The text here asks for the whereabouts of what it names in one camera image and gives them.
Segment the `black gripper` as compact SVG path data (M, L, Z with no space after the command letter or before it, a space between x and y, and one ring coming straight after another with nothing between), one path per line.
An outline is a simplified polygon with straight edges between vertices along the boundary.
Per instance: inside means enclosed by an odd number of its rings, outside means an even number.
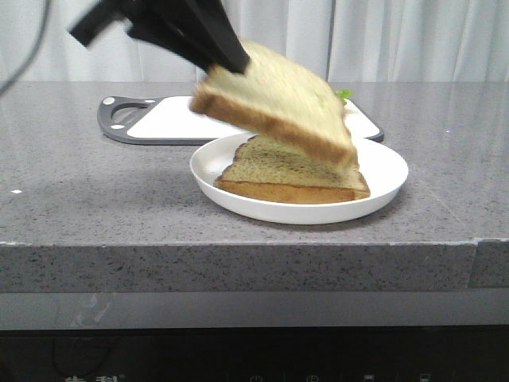
M127 35L166 49L207 71L218 64L229 72L242 73L250 63L221 1L187 1L191 35L186 37L156 11L154 1L97 1L69 30L88 47L110 24L128 22Z

